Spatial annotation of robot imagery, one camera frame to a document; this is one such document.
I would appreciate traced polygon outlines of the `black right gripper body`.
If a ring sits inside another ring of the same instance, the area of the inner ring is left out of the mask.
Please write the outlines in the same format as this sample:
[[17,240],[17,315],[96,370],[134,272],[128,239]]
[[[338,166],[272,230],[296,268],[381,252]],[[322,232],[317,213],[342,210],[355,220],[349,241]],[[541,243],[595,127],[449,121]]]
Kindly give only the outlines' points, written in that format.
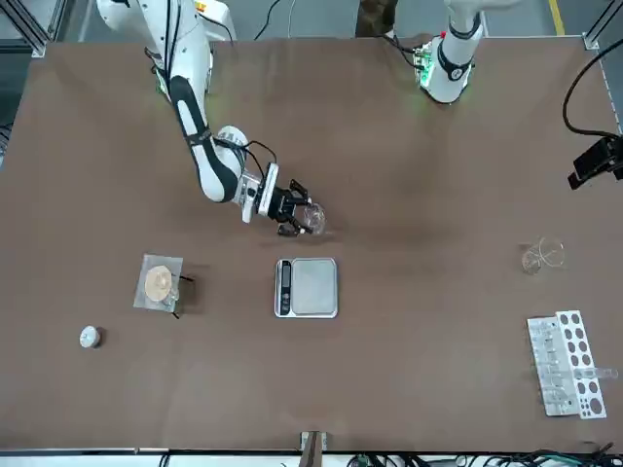
[[288,189],[275,187],[270,201],[270,218],[277,223],[289,223],[293,218],[293,195]]

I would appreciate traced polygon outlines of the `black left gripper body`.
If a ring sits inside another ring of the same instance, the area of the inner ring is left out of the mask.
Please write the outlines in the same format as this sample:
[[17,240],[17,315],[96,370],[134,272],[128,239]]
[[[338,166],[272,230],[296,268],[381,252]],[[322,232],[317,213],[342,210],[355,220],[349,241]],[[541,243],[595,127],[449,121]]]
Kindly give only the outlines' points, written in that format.
[[607,158],[605,171],[612,173],[616,180],[623,179],[623,141],[621,137],[611,139],[606,143]]

